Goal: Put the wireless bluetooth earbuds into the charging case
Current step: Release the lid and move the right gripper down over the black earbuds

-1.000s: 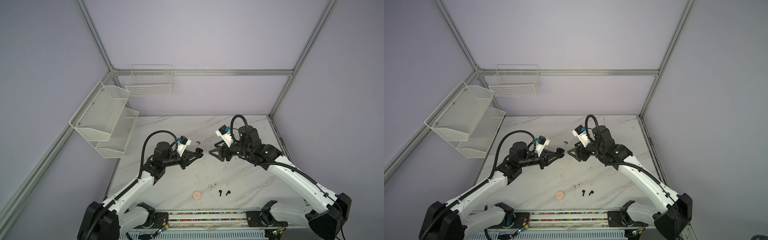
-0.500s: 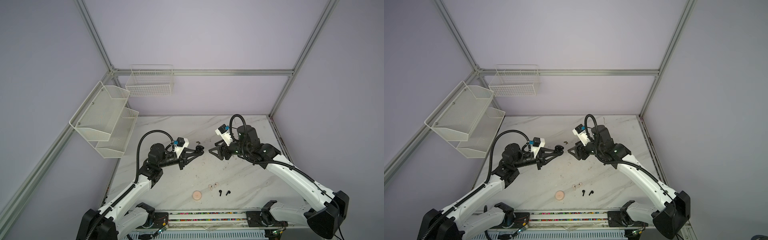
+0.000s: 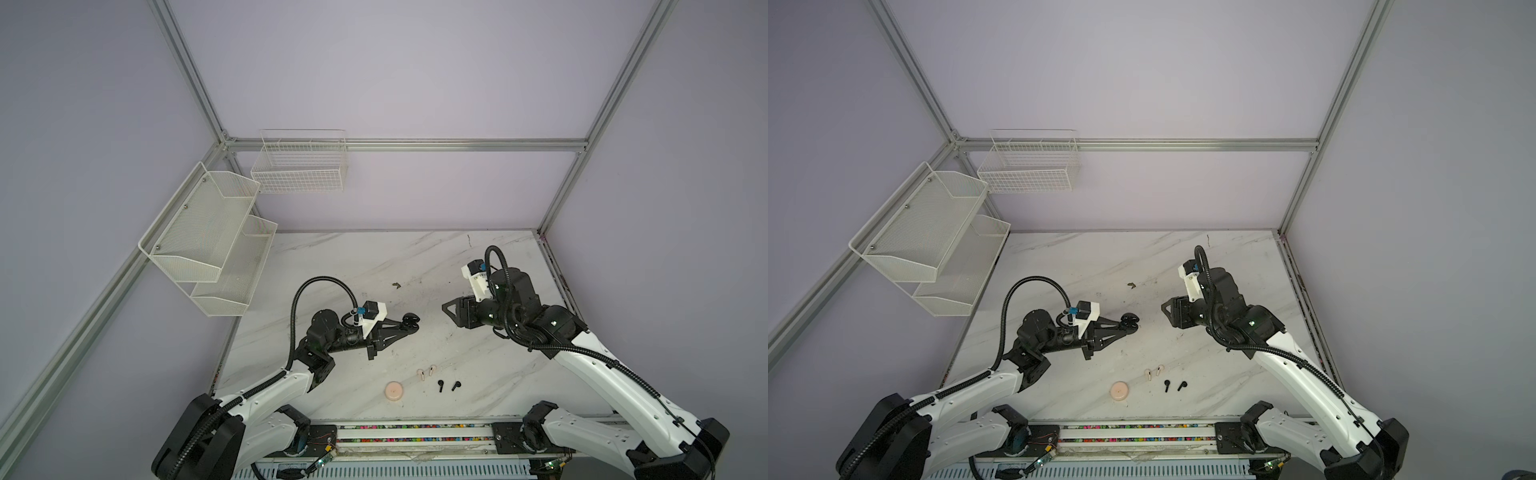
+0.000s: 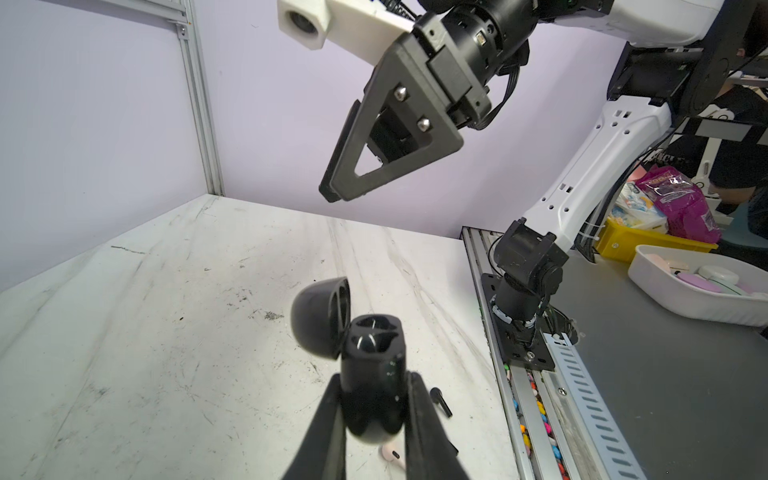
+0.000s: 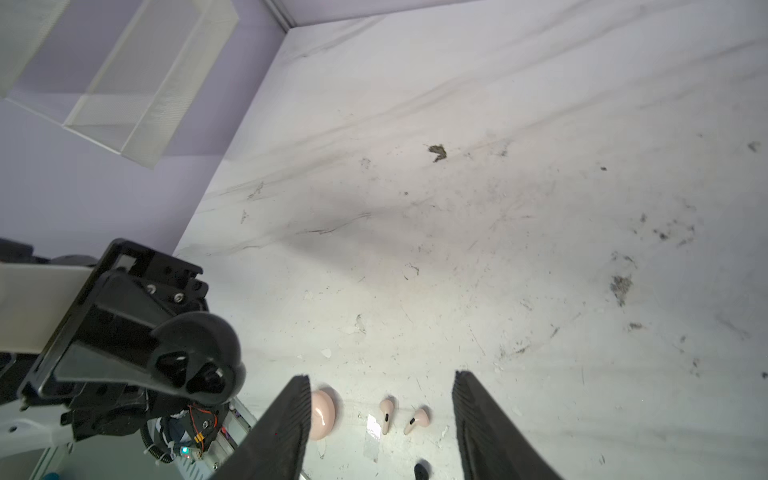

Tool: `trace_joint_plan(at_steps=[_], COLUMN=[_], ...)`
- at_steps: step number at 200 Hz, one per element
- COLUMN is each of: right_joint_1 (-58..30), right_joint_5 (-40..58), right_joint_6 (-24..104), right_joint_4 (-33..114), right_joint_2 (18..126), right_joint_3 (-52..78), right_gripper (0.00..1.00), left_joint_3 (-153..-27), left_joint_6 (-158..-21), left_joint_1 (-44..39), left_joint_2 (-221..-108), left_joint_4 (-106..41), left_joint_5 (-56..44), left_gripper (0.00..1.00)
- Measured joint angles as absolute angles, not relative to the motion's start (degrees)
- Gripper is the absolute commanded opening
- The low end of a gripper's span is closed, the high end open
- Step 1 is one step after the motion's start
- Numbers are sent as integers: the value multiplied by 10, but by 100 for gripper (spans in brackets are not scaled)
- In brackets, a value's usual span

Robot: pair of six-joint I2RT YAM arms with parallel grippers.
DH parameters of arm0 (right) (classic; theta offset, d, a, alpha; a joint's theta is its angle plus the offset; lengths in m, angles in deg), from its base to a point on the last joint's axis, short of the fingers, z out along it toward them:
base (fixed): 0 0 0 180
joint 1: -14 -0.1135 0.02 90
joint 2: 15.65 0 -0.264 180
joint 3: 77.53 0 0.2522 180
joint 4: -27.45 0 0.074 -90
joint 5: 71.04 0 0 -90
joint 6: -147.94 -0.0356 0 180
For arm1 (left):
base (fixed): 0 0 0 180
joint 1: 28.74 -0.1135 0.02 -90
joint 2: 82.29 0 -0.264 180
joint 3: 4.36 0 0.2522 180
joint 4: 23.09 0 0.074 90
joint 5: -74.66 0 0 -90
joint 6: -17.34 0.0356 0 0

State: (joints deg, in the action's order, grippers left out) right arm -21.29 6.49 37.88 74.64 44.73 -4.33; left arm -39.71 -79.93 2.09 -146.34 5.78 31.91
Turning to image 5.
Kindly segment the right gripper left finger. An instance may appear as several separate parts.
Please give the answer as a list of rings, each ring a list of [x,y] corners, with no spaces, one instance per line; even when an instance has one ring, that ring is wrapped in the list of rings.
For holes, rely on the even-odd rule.
[[[211,479],[299,479],[311,419],[310,379],[294,376]]]

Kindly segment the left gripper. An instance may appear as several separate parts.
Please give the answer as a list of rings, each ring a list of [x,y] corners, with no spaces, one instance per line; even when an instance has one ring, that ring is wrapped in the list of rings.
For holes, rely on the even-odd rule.
[[[24,403],[64,407],[59,422],[77,441],[130,435],[145,420],[209,403],[202,335],[169,325],[206,311],[202,272],[135,242],[113,241],[22,381]]]

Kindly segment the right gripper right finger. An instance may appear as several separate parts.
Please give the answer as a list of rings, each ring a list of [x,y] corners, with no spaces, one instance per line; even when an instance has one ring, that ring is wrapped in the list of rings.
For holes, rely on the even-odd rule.
[[[558,479],[560,475],[470,371],[455,374],[456,438],[466,479]]]

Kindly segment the black earbud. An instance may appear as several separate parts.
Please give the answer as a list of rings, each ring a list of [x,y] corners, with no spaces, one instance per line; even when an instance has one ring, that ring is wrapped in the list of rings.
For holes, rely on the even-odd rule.
[[[426,460],[419,460],[414,465],[415,480],[429,480],[431,475],[430,465]]]

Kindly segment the black earbud charging case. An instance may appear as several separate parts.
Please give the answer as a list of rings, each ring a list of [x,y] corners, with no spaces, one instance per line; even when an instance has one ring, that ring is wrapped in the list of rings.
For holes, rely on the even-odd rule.
[[[152,329],[147,369],[152,388],[205,406],[224,404],[242,388],[245,366],[232,326],[210,312],[187,312]]]

